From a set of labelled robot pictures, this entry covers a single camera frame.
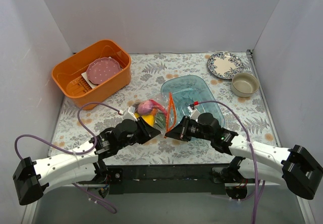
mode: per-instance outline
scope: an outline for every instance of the orange bin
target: orange bin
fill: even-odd
[[[117,60],[122,70],[92,89],[81,74],[86,72],[91,62],[103,57]],[[131,80],[130,64],[130,56],[120,46],[111,40],[102,40],[57,64],[51,76],[64,95],[81,107],[91,101],[102,102],[128,85]],[[91,104],[84,109],[93,109],[95,106],[96,104]]]

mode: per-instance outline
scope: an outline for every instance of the black and white plate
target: black and white plate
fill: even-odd
[[[237,73],[243,72],[243,63],[233,53],[217,52],[207,60],[207,67],[221,79],[232,79]]]

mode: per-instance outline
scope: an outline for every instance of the tabletop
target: tabletop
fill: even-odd
[[[244,52],[234,52],[244,64],[244,72],[254,74],[254,69]],[[147,100],[160,93],[161,86],[173,78],[185,75],[201,77],[210,88],[214,98],[228,105],[240,117],[250,134],[251,141],[258,141],[271,146],[278,146],[270,125],[260,90],[249,98],[239,98],[230,90],[231,81],[215,77],[207,68],[208,53],[184,54],[134,54],[131,55],[132,79],[129,85],[122,88],[104,102],[119,109],[126,110],[137,101]],[[225,128],[245,135],[235,117],[220,106],[225,118]],[[78,108],[65,97],[53,144],[64,149],[72,149],[91,138],[91,135],[77,120]],[[102,105],[93,110],[81,112],[81,120],[95,134],[107,127],[114,127],[122,121],[115,111]],[[54,148],[49,156],[59,154]],[[164,139],[161,135],[149,142],[127,146],[117,155],[105,159],[107,165],[138,164],[203,164],[229,163],[232,156],[216,152],[209,141],[195,140],[181,142]]]

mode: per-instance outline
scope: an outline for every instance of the bowl rim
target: bowl rim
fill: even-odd
[[[236,87],[236,86],[234,86],[234,83],[233,83],[234,78],[236,78],[236,76],[243,75],[243,74],[244,74],[244,75],[246,75],[246,76],[249,76],[249,77],[251,77],[251,78],[254,78],[254,79],[256,80],[256,82],[257,82],[257,87],[256,87],[256,89],[255,89],[254,91],[252,91],[252,92],[243,92],[243,91],[241,91],[240,89],[237,89],[237,87]],[[232,78],[232,86],[233,86],[237,91],[239,91],[239,92],[241,92],[241,93],[252,95],[252,94],[254,94],[254,93],[259,89],[259,80],[258,80],[255,76],[253,76],[252,74],[250,74],[250,73],[245,73],[245,72],[237,73],[237,74],[236,74],[235,76],[233,76],[233,78]]]

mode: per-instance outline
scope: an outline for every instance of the translucent blue container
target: translucent blue container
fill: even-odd
[[[195,75],[178,77],[165,82],[161,89],[162,94],[173,95],[176,108],[176,125],[183,116],[189,116],[187,107],[195,101],[215,100],[210,89],[203,79]],[[209,112],[224,127],[224,117],[217,103],[204,103],[196,106],[200,113]]]

